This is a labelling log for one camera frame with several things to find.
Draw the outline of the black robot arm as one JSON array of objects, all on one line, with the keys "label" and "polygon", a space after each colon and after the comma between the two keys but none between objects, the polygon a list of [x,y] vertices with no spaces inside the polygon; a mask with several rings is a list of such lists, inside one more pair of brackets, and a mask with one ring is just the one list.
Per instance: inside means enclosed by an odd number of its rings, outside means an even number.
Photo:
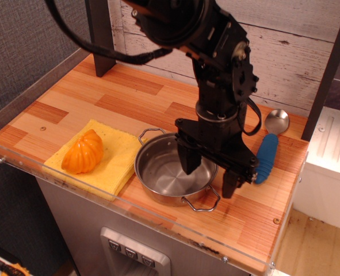
[{"label": "black robot arm", "polygon": [[224,168],[222,196],[232,197],[257,176],[257,157],[243,142],[246,112],[260,109],[251,100],[258,77],[250,63],[246,31],[215,1],[130,1],[142,32],[158,46],[190,57],[198,84],[197,120],[179,118],[178,154],[192,173],[205,157]]}]

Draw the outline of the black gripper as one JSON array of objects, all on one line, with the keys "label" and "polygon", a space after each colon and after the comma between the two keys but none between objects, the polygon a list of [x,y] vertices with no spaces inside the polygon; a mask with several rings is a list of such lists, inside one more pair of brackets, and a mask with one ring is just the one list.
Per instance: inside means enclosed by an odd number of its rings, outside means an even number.
[{"label": "black gripper", "polygon": [[242,135],[255,135],[257,125],[252,131],[245,130],[247,107],[259,115],[259,107],[254,102],[242,102],[223,116],[205,110],[196,104],[198,120],[178,118],[175,135],[181,167],[186,175],[191,174],[205,157],[225,169],[223,174],[222,197],[231,198],[244,182],[255,181],[257,157],[249,150]]}]

